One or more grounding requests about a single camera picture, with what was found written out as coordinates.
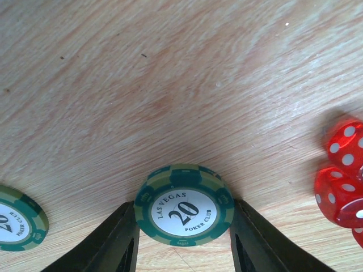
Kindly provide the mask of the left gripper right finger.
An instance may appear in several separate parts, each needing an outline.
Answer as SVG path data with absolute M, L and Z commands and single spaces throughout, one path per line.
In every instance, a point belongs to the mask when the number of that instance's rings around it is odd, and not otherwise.
M 235 200 L 230 238 L 234 267 L 238 272 L 334 272 L 241 199 Z

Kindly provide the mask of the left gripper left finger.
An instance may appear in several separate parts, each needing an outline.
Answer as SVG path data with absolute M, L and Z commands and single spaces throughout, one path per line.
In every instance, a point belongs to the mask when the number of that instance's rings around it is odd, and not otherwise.
M 133 272 L 139 237 L 133 202 L 125 202 L 76 247 L 43 270 Z

